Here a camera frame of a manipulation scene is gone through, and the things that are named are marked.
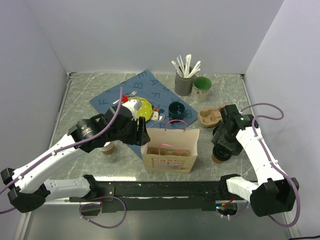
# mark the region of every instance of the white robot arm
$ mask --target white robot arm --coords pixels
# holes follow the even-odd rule
[[[60,152],[58,149],[88,139],[99,133],[114,116],[116,107],[111,107],[106,114],[99,114],[90,119],[83,119],[70,128],[61,140],[49,150],[18,169],[6,168],[1,172],[2,180],[8,184],[18,179],[8,193],[11,204],[20,212],[30,212],[40,207],[44,202],[67,197],[95,197],[96,181],[92,175],[85,175],[76,179],[49,179],[70,161],[87,154],[95,148],[103,147],[106,142],[120,140],[131,145],[144,145],[150,141],[146,123],[143,117],[137,120],[137,111],[142,103],[139,99],[132,99],[124,103],[114,123],[102,136],[78,147],[71,147]],[[39,162],[46,155],[51,154],[45,161],[31,169],[24,176],[21,174],[30,166]]]
[[[294,190],[283,176],[286,173],[280,168],[278,161],[267,147],[257,122],[253,129],[253,115],[240,114],[234,104],[225,106],[220,112],[222,122],[213,130],[212,159],[224,162],[231,156],[239,155],[244,149],[257,177],[257,182],[252,182],[237,174],[222,176],[221,191],[247,200],[259,217],[292,210],[296,200]],[[297,180],[295,178],[291,180],[298,189]]]

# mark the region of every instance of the teal mug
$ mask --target teal mug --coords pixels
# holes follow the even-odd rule
[[[178,101],[173,101],[169,105],[169,119],[170,120],[182,120],[186,114],[185,106]]]

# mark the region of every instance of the paper cup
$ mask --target paper cup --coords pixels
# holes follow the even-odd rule
[[[115,142],[109,141],[106,142],[103,147],[98,148],[101,152],[103,152],[105,155],[113,154],[116,150]]]
[[[210,88],[211,88],[211,81],[210,79],[199,76],[193,81],[191,97],[196,102],[203,102],[207,99]]]

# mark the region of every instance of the white wall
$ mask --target white wall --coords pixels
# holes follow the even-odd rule
[[[285,113],[282,121],[260,122],[275,158],[300,183],[302,236],[320,234],[319,9],[318,0],[285,0],[245,74],[252,103]],[[279,115],[262,107],[255,113]]]
[[[190,53],[203,73],[244,74],[283,0],[26,2],[67,72],[174,72]]]
[[[66,73],[23,0],[0,0],[0,171],[19,168],[49,145]],[[0,211],[12,207],[7,192]],[[10,240],[20,213],[0,215],[0,239]]]

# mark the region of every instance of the utensil holder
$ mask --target utensil holder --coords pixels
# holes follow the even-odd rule
[[[193,75],[192,77],[181,77],[178,75],[177,72],[175,72],[175,78],[174,78],[174,92],[178,94],[179,96],[187,96],[191,93],[193,82],[196,78],[196,75]]]

